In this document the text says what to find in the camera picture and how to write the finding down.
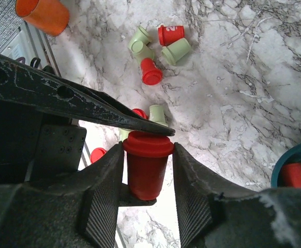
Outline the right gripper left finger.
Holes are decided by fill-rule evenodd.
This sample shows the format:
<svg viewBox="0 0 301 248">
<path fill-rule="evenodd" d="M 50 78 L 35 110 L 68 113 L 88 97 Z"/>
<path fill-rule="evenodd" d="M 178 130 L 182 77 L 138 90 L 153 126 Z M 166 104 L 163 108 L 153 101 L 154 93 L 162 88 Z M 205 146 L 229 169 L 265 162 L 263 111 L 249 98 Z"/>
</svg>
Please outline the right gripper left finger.
<svg viewBox="0 0 301 248">
<path fill-rule="evenodd" d="M 122 143 L 81 171 L 0 184 L 0 247 L 113 247 Z"/>
</svg>

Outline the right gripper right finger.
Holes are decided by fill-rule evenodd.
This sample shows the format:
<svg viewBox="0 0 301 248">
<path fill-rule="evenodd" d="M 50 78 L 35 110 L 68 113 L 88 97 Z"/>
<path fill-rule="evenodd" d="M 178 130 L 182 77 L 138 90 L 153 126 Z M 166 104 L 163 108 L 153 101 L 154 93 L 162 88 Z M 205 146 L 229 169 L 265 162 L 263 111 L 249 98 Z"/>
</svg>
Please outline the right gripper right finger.
<svg viewBox="0 0 301 248">
<path fill-rule="evenodd" d="M 182 247 L 301 247 L 301 189 L 241 187 L 179 143 L 173 175 Z"/>
</svg>

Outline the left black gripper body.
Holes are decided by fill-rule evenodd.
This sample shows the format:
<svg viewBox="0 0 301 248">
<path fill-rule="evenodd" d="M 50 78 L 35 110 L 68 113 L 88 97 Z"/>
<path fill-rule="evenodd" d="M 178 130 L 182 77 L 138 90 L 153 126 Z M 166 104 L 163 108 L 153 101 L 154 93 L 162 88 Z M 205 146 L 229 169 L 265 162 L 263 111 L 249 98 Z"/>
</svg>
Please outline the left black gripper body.
<svg viewBox="0 0 301 248">
<path fill-rule="evenodd" d="M 86 130 L 43 111 L 60 103 L 58 90 L 41 71 L 0 54 L 0 184 L 78 170 Z"/>
</svg>

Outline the teal plastic storage basket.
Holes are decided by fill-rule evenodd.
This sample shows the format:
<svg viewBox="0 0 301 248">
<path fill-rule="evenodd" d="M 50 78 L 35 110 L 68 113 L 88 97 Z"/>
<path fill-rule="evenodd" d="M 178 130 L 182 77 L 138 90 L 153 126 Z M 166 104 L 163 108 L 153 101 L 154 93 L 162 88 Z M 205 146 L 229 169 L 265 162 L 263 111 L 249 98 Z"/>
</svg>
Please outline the teal plastic storage basket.
<svg viewBox="0 0 301 248">
<path fill-rule="evenodd" d="M 274 166 L 270 185 L 272 188 L 282 187 L 283 181 L 280 178 L 281 168 L 290 163 L 301 163 L 301 143 L 286 151 Z"/>
</svg>

